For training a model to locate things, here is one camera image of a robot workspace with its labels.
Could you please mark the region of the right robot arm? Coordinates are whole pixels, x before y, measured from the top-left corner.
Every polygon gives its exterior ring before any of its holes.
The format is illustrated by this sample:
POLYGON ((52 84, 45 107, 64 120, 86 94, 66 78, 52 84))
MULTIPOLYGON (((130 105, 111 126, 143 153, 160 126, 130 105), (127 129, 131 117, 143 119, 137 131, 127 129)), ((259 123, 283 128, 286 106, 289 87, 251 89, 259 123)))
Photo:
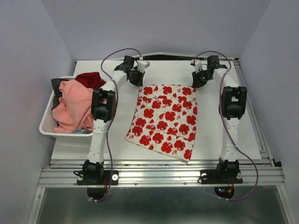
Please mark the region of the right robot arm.
POLYGON ((242 183, 239 168, 236 142, 239 123, 245 113, 247 88, 240 86, 228 73, 231 66, 221 64, 216 55, 209 56, 206 68, 203 63, 192 59, 192 87, 200 88, 208 81, 214 80, 220 87, 219 115, 223 124, 222 149, 215 169, 205 169, 200 172, 198 179, 202 184, 233 184, 242 183))

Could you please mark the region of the red poppy print skirt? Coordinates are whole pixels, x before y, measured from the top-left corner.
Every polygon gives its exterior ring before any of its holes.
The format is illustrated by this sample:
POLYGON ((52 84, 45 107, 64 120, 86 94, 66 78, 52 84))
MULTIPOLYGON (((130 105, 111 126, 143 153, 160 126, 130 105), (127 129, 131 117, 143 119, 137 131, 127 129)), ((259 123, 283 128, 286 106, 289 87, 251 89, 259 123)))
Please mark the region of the red poppy print skirt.
POLYGON ((197 130, 196 90, 188 85, 151 84, 139 88, 130 143, 189 162, 197 130))

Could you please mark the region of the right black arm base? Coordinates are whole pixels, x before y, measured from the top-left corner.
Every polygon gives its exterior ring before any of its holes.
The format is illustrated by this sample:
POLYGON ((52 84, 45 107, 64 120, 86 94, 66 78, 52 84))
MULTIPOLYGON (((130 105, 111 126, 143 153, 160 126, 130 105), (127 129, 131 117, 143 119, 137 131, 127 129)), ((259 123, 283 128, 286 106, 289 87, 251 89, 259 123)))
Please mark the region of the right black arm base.
POLYGON ((240 173, 231 171, 218 172, 216 169, 204 169, 200 171, 198 183, 202 184, 241 184, 243 183, 240 173))

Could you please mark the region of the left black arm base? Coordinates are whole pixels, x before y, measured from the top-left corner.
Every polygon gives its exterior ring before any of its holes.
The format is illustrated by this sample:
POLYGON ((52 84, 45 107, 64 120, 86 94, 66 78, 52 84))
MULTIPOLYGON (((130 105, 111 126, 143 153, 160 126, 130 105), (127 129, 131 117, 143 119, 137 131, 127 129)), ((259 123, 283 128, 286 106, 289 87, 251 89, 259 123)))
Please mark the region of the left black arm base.
POLYGON ((73 171, 77 177, 77 185, 118 185, 119 171, 118 170, 104 170, 101 177, 85 177, 83 171, 73 171))

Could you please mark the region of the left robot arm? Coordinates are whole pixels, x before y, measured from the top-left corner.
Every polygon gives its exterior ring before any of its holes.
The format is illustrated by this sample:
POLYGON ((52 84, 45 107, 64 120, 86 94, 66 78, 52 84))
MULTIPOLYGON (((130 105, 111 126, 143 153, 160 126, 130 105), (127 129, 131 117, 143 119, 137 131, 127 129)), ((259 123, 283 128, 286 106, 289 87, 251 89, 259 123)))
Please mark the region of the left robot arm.
POLYGON ((92 95, 91 115, 93 117, 93 136, 86 161, 79 177, 88 184, 100 184, 106 177, 104 173, 104 147, 108 130, 116 115, 119 88, 129 81, 141 87, 145 69, 150 63, 142 56, 137 60, 125 56, 121 64, 113 70, 110 80, 102 87, 94 89, 92 95))

